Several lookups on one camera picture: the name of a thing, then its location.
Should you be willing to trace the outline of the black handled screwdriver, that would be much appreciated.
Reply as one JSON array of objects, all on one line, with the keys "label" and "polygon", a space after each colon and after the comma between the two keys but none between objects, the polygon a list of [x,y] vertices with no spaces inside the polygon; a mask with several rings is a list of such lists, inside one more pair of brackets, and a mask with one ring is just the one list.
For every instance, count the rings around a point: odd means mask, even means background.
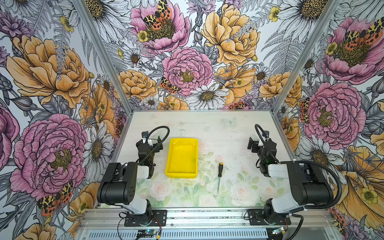
[{"label": "black handled screwdriver", "polygon": [[217,194],[216,194],[217,197],[219,196],[219,192],[220,192],[221,177],[222,177],[223,169],[224,169],[224,164],[223,162],[220,162],[218,167],[218,186],[217,186]]}]

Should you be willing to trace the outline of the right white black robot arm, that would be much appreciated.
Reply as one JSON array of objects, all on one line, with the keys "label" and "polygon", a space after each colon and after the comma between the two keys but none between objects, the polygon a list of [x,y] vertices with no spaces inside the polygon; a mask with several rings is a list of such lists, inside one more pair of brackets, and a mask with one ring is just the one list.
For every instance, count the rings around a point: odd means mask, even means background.
[{"label": "right white black robot arm", "polygon": [[251,225],[289,224],[297,212],[329,209],[340,201],[343,184],[334,171],[314,161],[279,161],[277,144],[260,125],[255,130],[259,139],[249,139],[248,149],[259,157],[256,167],[265,177],[287,180],[290,190],[266,200],[262,210],[248,210]]}]

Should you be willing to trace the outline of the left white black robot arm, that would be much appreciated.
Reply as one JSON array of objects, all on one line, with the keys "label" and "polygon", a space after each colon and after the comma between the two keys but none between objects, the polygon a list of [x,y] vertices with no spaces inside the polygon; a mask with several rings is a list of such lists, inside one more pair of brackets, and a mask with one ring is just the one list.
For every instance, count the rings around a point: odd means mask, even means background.
[{"label": "left white black robot arm", "polygon": [[138,159],[125,164],[108,165],[101,180],[97,201],[108,206],[123,208],[125,227],[164,227],[166,210],[153,210],[149,200],[136,193],[137,181],[149,180],[155,170],[154,156],[163,149],[163,142],[170,129],[159,126],[150,132],[143,132],[136,143]]}]

